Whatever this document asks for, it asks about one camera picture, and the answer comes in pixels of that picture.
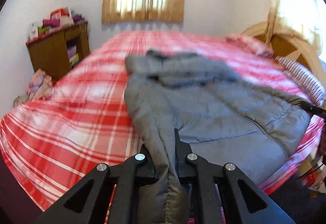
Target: metal screw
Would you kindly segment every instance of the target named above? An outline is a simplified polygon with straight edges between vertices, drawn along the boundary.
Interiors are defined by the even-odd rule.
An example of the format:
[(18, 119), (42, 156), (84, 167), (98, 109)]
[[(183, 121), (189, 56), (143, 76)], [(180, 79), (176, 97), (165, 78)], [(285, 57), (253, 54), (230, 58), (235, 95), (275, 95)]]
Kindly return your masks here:
[(197, 160), (198, 156), (196, 154), (190, 153), (187, 155), (189, 160)]
[(145, 159), (145, 155), (144, 155), (144, 154), (137, 154), (137, 155), (135, 156), (135, 159), (136, 159), (136, 160), (143, 160), (143, 159)]
[(233, 163), (227, 163), (227, 164), (225, 165), (225, 168), (226, 168), (227, 170), (235, 170), (235, 165), (234, 165)]
[(97, 167), (96, 167), (96, 169), (99, 171), (104, 171), (104, 170), (106, 170), (106, 168), (107, 168), (107, 165), (104, 163), (101, 163), (101, 164), (97, 165)]

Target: curved wooden headboard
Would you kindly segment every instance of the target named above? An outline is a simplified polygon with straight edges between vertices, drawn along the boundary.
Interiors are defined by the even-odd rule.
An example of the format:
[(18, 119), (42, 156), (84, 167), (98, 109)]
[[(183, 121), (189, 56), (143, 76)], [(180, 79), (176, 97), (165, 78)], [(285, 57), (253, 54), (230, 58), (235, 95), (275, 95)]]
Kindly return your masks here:
[[(242, 34), (255, 37), (261, 41), (265, 41), (265, 30), (267, 22), (262, 22), (246, 29)], [(274, 32), (271, 40), (271, 47), (274, 50), (274, 56), (288, 57), (291, 60), (298, 61), (301, 65), (308, 68), (316, 78), (326, 88), (326, 74), (319, 61), (317, 54), (312, 50), (310, 43), (297, 37), (289, 37), (287, 35)]]

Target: triangular cutout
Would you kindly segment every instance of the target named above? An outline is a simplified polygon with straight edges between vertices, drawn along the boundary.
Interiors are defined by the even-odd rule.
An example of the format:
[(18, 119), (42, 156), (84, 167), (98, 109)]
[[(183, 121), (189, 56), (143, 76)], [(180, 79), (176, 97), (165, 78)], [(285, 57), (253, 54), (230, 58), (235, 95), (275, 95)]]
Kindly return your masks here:
[(244, 180), (238, 180), (242, 196), (247, 205), (248, 211), (253, 214), (259, 210), (265, 209), (267, 204), (259, 197)]
[(72, 197), (67, 200), (67, 202), (64, 204), (64, 207), (74, 212), (81, 213), (93, 185), (94, 180), (89, 180)]

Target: red pillow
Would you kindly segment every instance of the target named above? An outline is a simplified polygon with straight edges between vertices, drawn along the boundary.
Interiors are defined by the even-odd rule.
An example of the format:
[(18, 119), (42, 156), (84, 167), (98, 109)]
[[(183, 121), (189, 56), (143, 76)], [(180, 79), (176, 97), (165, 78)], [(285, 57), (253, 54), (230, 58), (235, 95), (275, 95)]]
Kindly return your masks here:
[(235, 44), (244, 52), (252, 53), (260, 57), (271, 57), (274, 54), (272, 48), (254, 37), (239, 34), (231, 34), (225, 37), (226, 42)]

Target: red plaid bedspread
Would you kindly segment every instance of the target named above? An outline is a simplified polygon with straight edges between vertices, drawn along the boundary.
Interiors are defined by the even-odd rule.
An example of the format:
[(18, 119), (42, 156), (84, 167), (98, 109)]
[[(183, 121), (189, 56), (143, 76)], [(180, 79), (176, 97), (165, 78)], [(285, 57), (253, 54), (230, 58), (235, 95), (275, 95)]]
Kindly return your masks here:
[[(1, 121), (0, 149), (19, 184), (46, 210), (99, 163), (116, 165), (136, 154), (140, 138), (123, 100), (129, 53), (194, 51), (222, 59), (246, 80), (306, 95), (268, 59), (244, 53), (221, 39), (173, 32), (126, 32), (94, 51), (43, 100), (14, 108)], [(273, 192), (320, 140), (314, 116), (296, 153), (260, 187)]]

